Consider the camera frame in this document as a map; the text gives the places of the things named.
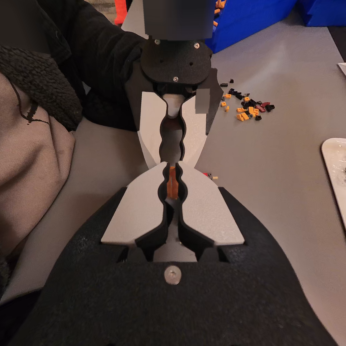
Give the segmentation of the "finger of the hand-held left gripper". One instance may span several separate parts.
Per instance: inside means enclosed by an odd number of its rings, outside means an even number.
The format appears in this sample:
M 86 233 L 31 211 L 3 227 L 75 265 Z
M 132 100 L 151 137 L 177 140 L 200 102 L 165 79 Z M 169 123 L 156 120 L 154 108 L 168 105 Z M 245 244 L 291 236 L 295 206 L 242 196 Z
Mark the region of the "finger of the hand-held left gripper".
M 160 145 L 161 123 L 167 115 L 167 102 L 154 92 L 141 94 L 141 112 L 139 131 L 137 132 L 142 153 L 147 166 L 161 163 Z
M 181 161 L 196 164 L 207 139 L 206 114 L 198 114 L 195 109 L 196 97 L 184 101 L 179 111 L 182 138 L 179 143 Z

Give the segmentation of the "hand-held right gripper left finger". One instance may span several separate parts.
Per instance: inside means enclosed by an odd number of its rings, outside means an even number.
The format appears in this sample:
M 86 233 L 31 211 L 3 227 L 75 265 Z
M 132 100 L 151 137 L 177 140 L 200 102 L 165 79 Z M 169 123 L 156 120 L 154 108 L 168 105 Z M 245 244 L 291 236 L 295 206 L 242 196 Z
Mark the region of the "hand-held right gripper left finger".
M 165 244 L 169 175 L 169 163 L 161 162 L 133 180 L 125 189 L 101 243 L 142 250 L 156 250 Z

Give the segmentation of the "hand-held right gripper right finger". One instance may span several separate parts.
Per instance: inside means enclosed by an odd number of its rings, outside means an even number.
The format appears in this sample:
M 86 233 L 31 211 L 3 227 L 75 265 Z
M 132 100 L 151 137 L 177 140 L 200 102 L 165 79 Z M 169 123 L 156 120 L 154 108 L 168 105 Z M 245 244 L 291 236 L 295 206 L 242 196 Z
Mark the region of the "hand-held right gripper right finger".
M 180 242 L 194 253 L 206 248 L 243 245 L 244 236 L 218 186 L 183 161 L 175 165 Z

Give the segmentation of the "orange toy brick assembly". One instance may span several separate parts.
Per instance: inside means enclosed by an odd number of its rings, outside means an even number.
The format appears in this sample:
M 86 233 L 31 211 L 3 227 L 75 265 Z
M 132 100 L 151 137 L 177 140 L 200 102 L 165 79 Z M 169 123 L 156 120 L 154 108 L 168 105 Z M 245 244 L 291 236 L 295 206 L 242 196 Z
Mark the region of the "orange toy brick assembly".
M 169 170 L 169 180 L 167 182 L 167 197 L 172 200 L 178 199 L 179 183 L 176 179 L 175 167 L 171 166 Z

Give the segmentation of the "grey desk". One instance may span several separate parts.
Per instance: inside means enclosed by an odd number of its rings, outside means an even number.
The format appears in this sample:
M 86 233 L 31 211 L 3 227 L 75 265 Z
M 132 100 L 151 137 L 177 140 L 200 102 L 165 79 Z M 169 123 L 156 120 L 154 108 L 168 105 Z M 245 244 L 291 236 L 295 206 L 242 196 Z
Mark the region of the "grey desk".
M 345 234 L 320 147 L 345 138 L 342 57 L 325 27 L 290 15 L 212 57 L 221 83 L 275 105 L 261 121 L 219 110 L 196 165 L 275 237 L 310 305 L 345 345 Z M 83 119 L 69 178 L 21 253 L 1 303 L 37 290 L 77 229 L 146 164 L 137 134 Z

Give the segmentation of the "pile of small toy bricks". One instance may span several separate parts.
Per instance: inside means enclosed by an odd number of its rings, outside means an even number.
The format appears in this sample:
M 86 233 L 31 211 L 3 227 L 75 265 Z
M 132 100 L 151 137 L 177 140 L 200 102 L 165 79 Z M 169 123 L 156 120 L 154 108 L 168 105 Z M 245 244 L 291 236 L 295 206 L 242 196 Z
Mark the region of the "pile of small toy bricks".
M 275 110 L 275 105 L 273 103 L 253 99 L 251 98 L 250 93 L 242 93 L 233 88 L 233 83 L 234 80 L 230 79 L 228 82 L 219 84 L 223 90 L 223 95 L 219 105 L 223 113 L 231 113 L 231 99 L 234 99 L 234 101 L 237 102 L 235 118 L 240 122 L 245 122 L 251 119 L 261 121 L 265 113 L 270 113 Z

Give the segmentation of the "loose orange bricks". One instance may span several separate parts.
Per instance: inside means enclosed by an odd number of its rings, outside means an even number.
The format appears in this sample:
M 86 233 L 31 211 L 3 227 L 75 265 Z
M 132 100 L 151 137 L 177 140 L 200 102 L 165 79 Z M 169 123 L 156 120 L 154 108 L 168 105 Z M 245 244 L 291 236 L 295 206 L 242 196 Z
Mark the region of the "loose orange bricks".
M 214 28 L 216 28 L 218 26 L 217 19 L 220 17 L 220 14 L 222 13 L 223 9 L 225 8 L 226 2 L 227 2 L 226 0 L 217 0 L 215 2 L 214 21 L 213 21 Z

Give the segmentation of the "blue plastic bin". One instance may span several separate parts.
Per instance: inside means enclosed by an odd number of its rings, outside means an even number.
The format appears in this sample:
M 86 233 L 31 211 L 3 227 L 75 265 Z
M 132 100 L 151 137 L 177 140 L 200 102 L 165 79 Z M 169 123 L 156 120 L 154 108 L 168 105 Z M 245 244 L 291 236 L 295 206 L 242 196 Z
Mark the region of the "blue plastic bin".
M 217 53 L 283 19 L 296 0 L 227 0 L 205 44 Z

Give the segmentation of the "person's beige hoodie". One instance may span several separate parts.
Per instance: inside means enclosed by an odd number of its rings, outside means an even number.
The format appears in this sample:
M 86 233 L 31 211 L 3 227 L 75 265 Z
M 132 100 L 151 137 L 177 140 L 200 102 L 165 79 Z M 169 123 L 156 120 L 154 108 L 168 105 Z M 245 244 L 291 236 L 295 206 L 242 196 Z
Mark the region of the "person's beige hoodie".
M 7 257 L 65 184 L 75 138 L 3 74 L 0 82 L 0 245 Z

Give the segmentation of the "person's black fleece jacket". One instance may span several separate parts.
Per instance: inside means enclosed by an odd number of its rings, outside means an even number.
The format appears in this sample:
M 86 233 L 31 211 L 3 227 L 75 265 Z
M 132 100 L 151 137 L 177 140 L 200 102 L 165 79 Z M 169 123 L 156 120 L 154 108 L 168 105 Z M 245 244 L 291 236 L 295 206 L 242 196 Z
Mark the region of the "person's black fleece jacket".
M 67 131 L 77 129 L 82 120 L 80 100 L 49 54 L 1 46 L 0 70 Z

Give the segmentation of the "white tray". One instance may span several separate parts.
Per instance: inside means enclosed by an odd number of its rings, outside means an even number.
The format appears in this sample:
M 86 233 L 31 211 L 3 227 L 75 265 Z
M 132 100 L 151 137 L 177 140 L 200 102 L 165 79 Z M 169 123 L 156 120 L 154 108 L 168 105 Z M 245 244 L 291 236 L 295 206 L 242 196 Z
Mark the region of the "white tray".
M 330 138 L 321 145 L 321 152 L 331 182 L 336 204 L 346 227 L 346 139 Z

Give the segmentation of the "nested blue plastic bins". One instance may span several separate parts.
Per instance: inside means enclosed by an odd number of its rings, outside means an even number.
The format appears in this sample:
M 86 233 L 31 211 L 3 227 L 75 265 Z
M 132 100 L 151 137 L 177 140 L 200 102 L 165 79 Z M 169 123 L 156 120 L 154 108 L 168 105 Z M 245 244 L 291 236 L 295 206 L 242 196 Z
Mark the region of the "nested blue plastic bins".
M 345 0 L 298 0 L 297 10 L 307 27 L 345 27 Z

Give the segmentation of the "orange striped safety post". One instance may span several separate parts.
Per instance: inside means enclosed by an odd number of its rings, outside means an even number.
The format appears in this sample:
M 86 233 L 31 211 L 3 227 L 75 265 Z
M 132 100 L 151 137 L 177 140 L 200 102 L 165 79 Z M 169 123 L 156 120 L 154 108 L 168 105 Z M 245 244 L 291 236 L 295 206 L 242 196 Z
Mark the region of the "orange striped safety post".
M 115 0 L 116 18 L 114 24 L 119 26 L 122 25 L 127 16 L 127 4 L 126 0 Z

